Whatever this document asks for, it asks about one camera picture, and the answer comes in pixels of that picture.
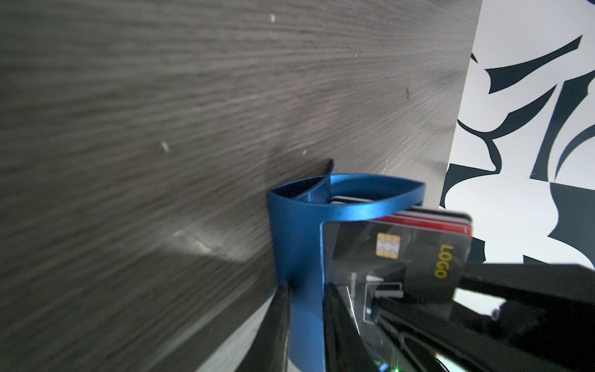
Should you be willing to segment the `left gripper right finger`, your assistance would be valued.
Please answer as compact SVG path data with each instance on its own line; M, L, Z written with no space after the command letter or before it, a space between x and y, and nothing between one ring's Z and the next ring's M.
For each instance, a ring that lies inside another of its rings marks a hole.
M415 371L592 371L594 272L577 265L474 264L461 287L505 299L496 317L454 305L448 319L395 300L373 322Z

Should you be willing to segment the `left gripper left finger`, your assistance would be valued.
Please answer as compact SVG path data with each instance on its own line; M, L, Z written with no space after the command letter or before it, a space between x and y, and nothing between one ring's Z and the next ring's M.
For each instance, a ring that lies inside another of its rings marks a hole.
M287 371L290 335L291 289L280 286L263 317L252 346L236 371Z

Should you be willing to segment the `black LOGO card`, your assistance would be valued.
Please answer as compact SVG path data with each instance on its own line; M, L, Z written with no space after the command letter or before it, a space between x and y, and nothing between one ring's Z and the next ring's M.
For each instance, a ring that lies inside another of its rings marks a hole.
M325 279L363 330L373 324L378 299L448 319L472 238L372 220L326 223L323 240Z

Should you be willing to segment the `blue card box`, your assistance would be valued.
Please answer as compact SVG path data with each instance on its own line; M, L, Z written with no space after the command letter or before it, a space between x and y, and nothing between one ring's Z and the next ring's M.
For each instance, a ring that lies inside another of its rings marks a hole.
M277 281L292 291L290 361L302 371L325 370L323 299L326 223L384 218L420 205L425 183L371 174L319 176L267 191Z

